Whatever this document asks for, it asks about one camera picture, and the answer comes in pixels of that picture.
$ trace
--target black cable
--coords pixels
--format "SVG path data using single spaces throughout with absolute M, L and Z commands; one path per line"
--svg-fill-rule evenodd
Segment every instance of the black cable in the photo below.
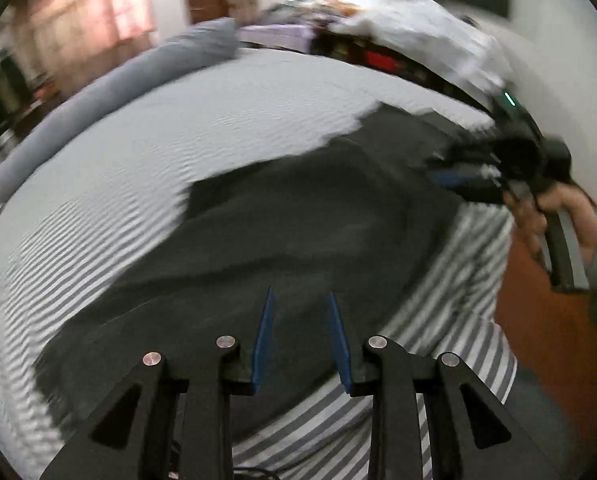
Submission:
M 259 473 L 263 475 L 265 478 L 269 478 L 271 480 L 280 480 L 280 476 L 278 476 L 274 471 L 268 471 L 267 469 L 263 469 L 262 467 L 235 467 L 234 473 Z

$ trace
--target gray pillow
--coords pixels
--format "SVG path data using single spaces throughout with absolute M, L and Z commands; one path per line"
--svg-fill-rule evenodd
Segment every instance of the gray pillow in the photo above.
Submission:
M 0 164 L 0 203 L 95 122 L 154 88 L 233 59 L 237 49 L 236 22 L 220 18 L 192 25 L 97 79 L 48 115 Z

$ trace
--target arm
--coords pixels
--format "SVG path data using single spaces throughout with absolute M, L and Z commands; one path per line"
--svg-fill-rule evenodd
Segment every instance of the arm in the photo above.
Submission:
M 539 235 L 544 233 L 547 227 L 545 216 L 536 211 L 530 201 L 518 203 L 512 197 L 506 196 L 505 202 L 514 214 L 527 248 L 532 254 L 537 255 L 540 249 Z M 564 207 L 571 214 L 593 294 L 590 316 L 597 324 L 597 209 L 580 189 L 565 184 L 554 186 L 539 197 L 538 203 L 543 211 L 556 211 Z

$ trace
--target red object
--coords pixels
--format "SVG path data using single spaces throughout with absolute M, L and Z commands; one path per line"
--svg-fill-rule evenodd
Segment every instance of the red object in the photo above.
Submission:
M 368 65 L 373 68 L 385 70 L 386 72 L 396 72 L 398 65 L 395 59 L 389 56 L 384 56 L 384 54 L 377 54 L 376 52 L 367 52 L 366 54 Z

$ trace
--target purple object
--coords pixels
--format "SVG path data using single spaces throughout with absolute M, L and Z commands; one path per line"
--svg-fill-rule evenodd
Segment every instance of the purple object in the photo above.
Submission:
M 309 25 L 250 25 L 238 31 L 238 38 L 271 48 L 287 48 L 309 54 L 315 33 Z

